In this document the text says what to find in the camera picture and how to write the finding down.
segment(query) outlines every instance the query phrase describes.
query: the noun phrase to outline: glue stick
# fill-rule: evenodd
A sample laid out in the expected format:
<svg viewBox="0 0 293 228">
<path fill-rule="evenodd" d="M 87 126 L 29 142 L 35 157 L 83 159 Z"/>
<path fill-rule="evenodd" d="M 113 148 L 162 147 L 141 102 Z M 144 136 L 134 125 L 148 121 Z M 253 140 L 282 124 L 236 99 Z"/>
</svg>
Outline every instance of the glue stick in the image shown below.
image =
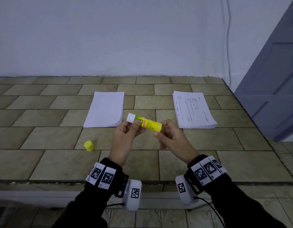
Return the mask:
<svg viewBox="0 0 293 228">
<path fill-rule="evenodd" d="M 153 130 L 153 131 L 158 131 L 158 132 L 160 132 L 160 130 L 161 130 L 161 127 L 162 127 L 161 123 L 154 122 L 152 120 L 140 117 L 140 116 L 132 114 L 132 113 L 128 114 L 128 117 L 127 117 L 126 121 L 130 122 L 130 123 L 133 123 L 136 119 L 140 120 L 140 126 L 141 127 L 144 127 L 146 129 Z"/>
</svg>

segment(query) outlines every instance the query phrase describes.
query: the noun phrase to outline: black sleeve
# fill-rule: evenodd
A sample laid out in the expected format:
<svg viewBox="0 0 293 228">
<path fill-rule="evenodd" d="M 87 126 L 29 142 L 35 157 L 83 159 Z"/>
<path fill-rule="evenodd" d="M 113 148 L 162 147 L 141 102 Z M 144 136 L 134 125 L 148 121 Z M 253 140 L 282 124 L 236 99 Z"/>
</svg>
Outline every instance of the black sleeve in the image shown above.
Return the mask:
<svg viewBox="0 0 293 228">
<path fill-rule="evenodd" d="M 101 216 L 110 197 L 119 190 L 115 186 L 118 185 L 116 182 L 122 181 L 120 175 L 117 174 L 122 173 L 122 168 L 108 158 L 104 158 L 100 163 L 117 170 L 113 179 L 115 184 L 111 185 L 109 190 L 105 190 L 86 182 L 84 190 L 76 196 L 75 201 L 71 201 L 67 205 L 52 228 L 107 227 L 106 221 Z"/>
<path fill-rule="evenodd" d="M 198 156 L 190 162 L 188 168 L 206 157 Z M 211 196 L 213 205 L 224 219 L 226 227 L 286 227 L 266 212 L 258 201 L 248 197 L 233 184 L 226 173 L 206 184 L 203 190 Z"/>
</svg>

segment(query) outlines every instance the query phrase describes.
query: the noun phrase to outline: paper stack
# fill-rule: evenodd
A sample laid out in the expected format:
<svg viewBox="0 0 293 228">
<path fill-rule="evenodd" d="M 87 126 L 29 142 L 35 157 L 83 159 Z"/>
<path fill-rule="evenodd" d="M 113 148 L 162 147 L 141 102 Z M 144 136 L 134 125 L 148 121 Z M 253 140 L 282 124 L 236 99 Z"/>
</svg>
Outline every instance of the paper stack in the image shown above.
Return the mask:
<svg viewBox="0 0 293 228">
<path fill-rule="evenodd" d="M 113 127 L 122 121 L 124 92 L 95 92 L 83 127 Z"/>
<path fill-rule="evenodd" d="M 210 129 L 217 126 L 203 93 L 173 93 L 174 107 L 179 128 Z"/>
</svg>

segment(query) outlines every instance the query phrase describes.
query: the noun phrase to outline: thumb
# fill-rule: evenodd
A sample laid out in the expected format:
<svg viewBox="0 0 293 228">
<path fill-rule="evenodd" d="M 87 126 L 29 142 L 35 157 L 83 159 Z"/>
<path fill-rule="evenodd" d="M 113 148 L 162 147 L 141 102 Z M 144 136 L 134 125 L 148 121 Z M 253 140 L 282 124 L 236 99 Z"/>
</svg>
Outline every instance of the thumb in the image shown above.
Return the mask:
<svg viewBox="0 0 293 228">
<path fill-rule="evenodd" d="M 132 136 L 134 138 L 137 130 L 139 129 L 139 126 L 140 126 L 140 120 L 137 119 L 133 122 L 133 124 L 131 125 L 131 128 L 129 129 L 127 134 L 129 134 L 130 136 Z"/>
<path fill-rule="evenodd" d="M 163 142 L 167 147 L 171 143 L 171 139 L 167 138 L 163 133 L 154 132 L 154 137 L 157 138 L 160 142 Z"/>
</svg>

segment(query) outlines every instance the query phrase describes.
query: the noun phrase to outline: glue stick label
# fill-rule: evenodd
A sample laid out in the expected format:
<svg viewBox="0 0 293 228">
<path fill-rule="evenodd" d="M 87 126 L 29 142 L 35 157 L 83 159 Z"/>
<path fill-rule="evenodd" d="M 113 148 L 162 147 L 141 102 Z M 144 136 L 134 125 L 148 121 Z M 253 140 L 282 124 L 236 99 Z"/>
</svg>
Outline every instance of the glue stick label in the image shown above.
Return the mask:
<svg viewBox="0 0 293 228">
<path fill-rule="evenodd" d="M 158 131 L 158 132 L 160 132 L 161 130 L 162 124 L 159 122 L 155 122 L 155 121 L 146 119 L 144 117 L 140 117 L 138 115 L 136 115 L 135 120 L 136 119 L 140 120 L 141 127 L 144 127 L 146 129 L 153 130 L 153 131 Z"/>
</svg>

